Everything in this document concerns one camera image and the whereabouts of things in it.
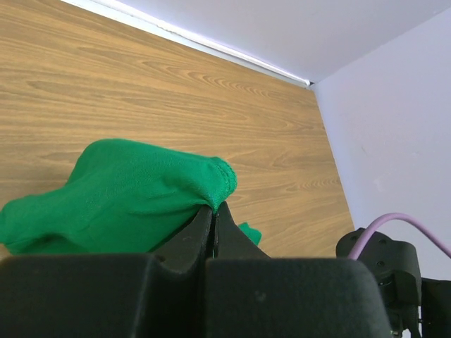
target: white strip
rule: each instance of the white strip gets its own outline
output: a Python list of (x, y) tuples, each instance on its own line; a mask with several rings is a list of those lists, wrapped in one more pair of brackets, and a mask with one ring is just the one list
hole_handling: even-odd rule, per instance
[[(260, 71), (262, 71), (261, 68), (263, 68), (264, 70), (269, 71), (270, 74), (275, 73), (277, 75), (280, 75), (281, 77), (286, 77), (287, 79), (292, 80), (291, 82), (296, 82), (298, 85), (301, 85), (303, 87), (308, 87), (311, 84), (309, 80), (293, 75), (285, 70), (277, 68), (273, 65), (270, 65), (257, 58), (244, 54), (240, 51), (236, 51), (229, 47), (223, 46), (217, 42), (213, 42), (201, 35), (189, 32), (182, 28), (176, 27), (170, 23), (167, 23), (166, 21), (154, 18), (153, 16), (143, 13), (133, 7), (122, 4), (119, 1), (116, 0), (62, 0), (62, 1), (83, 8), (87, 11), (116, 20), (126, 25), (138, 28), (140, 30), (144, 30), (145, 32), (149, 32), (164, 37), (166, 39), (188, 45), (192, 48), (199, 49), (201, 51), (206, 51), (215, 56), (226, 58), (230, 61), (237, 62), (241, 65), (245, 65), (250, 68)], [(224, 57), (224, 54), (226, 54), (227, 56), (232, 56), (232, 59)]]

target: green fabric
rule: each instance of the green fabric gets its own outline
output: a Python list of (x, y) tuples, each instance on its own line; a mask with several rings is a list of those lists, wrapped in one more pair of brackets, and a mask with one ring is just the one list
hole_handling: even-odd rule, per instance
[[(236, 189), (217, 157), (124, 139), (90, 144), (60, 189), (7, 203), (0, 243), (12, 254), (146, 252)], [(242, 230), (258, 244), (259, 232)]]

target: white wall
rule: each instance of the white wall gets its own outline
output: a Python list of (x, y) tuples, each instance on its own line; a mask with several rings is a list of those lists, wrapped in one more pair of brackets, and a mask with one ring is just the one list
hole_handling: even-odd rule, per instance
[(451, 6), (451, 0), (120, 1), (314, 82)]
[[(451, 9), (315, 86), (356, 227), (399, 211), (451, 246)], [(413, 227), (382, 228), (413, 243), (426, 277), (451, 260)]]

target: wooden surface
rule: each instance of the wooden surface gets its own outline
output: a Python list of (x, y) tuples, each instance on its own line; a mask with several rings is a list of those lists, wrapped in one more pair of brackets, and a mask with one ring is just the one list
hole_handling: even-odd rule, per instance
[(0, 207), (64, 184), (96, 139), (220, 156), (271, 256), (352, 229), (312, 92), (58, 0), (0, 2)]

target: cable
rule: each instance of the cable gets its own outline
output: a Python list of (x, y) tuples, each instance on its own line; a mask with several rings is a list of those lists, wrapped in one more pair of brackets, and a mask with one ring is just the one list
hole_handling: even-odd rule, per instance
[(441, 251), (443, 251), (448, 257), (451, 258), (451, 250), (446, 247), (446, 245), (441, 242), (432, 232), (430, 232), (423, 224), (421, 224), (415, 218), (406, 215), (405, 213), (386, 213), (380, 217), (377, 217), (371, 224), (362, 232), (360, 238), (357, 240), (356, 244), (352, 248), (350, 254), (347, 256), (350, 259), (357, 260), (362, 251), (364, 250), (366, 244), (373, 236), (374, 232), (382, 225), (387, 223), (389, 220), (403, 220), (410, 225), (413, 225), (416, 229), (421, 231), (426, 237), (428, 237)]

